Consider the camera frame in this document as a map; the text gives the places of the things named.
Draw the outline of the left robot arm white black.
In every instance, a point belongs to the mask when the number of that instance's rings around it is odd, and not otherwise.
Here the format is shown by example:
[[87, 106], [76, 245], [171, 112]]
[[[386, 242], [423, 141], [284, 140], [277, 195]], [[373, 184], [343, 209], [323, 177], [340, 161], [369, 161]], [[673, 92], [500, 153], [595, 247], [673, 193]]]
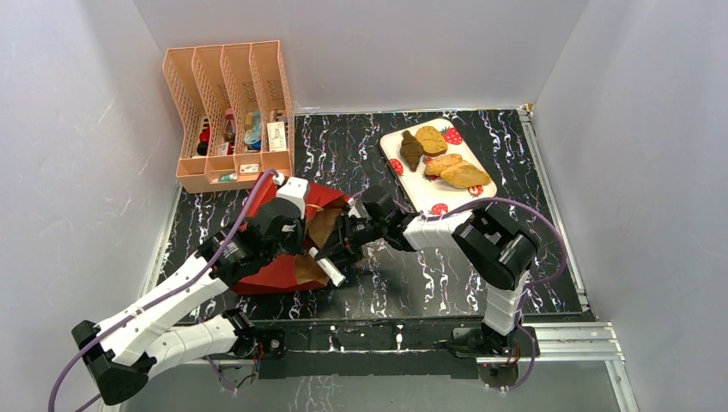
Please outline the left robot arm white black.
[[253, 326], [239, 309], [179, 330], [174, 325], [279, 257], [302, 254], [305, 209], [301, 197], [272, 198], [209, 237], [134, 304], [99, 323], [75, 326], [71, 334], [104, 404], [127, 401], [153, 377], [188, 361], [248, 357], [263, 348], [270, 331]]

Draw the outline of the red brown paper bag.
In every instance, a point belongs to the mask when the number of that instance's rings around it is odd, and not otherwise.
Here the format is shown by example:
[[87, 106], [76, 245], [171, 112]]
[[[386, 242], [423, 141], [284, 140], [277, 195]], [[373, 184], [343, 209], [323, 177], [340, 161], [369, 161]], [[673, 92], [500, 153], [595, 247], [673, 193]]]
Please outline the red brown paper bag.
[[265, 254], [262, 264], [231, 289], [239, 295], [279, 294], [341, 286], [345, 276], [318, 252], [334, 231], [335, 220], [349, 212], [343, 192], [295, 177], [261, 176], [258, 192], [240, 226], [243, 246]]

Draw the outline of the oval yellow fake bread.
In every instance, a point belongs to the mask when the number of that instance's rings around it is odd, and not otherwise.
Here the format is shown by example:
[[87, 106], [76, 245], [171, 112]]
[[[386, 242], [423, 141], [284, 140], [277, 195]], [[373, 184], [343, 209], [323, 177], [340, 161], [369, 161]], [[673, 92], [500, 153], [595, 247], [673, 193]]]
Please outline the oval yellow fake bread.
[[448, 184], [459, 189], [489, 185], [492, 181], [488, 173], [465, 161], [447, 168], [440, 177]]

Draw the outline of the long yellow fake bread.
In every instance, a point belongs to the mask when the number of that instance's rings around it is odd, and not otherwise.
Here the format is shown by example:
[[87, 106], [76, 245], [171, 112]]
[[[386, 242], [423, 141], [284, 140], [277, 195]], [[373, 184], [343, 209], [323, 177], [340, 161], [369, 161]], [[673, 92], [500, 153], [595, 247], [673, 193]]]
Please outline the long yellow fake bread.
[[447, 168], [457, 165], [463, 158], [460, 154], [443, 154], [426, 159], [424, 174], [439, 177]]

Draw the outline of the brown twisted fake bread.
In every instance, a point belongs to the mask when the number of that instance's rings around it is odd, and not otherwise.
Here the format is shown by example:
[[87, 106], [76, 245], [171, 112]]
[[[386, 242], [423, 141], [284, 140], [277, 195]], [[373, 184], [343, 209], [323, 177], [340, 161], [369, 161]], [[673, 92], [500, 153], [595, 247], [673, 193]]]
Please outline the brown twisted fake bread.
[[402, 132], [402, 141], [399, 153], [408, 165], [409, 169], [412, 172], [415, 172], [424, 155], [424, 149], [415, 136], [412, 135], [410, 131], [405, 130]]

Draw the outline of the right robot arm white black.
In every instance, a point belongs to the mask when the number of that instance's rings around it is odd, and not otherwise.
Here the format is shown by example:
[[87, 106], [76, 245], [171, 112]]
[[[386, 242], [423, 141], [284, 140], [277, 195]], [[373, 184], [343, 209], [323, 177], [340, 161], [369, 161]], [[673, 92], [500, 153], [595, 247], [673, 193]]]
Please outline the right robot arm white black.
[[502, 197], [472, 200], [443, 215], [398, 204], [380, 186], [363, 191], [341, 213], [315, 260], [344, 266], [363, 258], [362, 248], [384, 240], [399, 251], [459, 249], [484, 280], [487, 303], [478, 330], [455, 331], [441, 345], [461, 355], [504, 355], [518, 342], [520, 301], [539, 243], [501, 206]]

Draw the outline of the round yellow fake bread slice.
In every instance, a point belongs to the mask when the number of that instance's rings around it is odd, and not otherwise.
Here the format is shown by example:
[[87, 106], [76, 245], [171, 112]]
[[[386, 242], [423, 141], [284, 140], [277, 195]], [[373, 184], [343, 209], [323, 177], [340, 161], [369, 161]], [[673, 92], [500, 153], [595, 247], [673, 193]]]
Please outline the round yellow fake bread slice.
[[443, 155], [448, 150], [448, 143], [443, 135], [433, 126], [422, 126], [415, 133], [415, 139], [422, 145], [426, 156]]

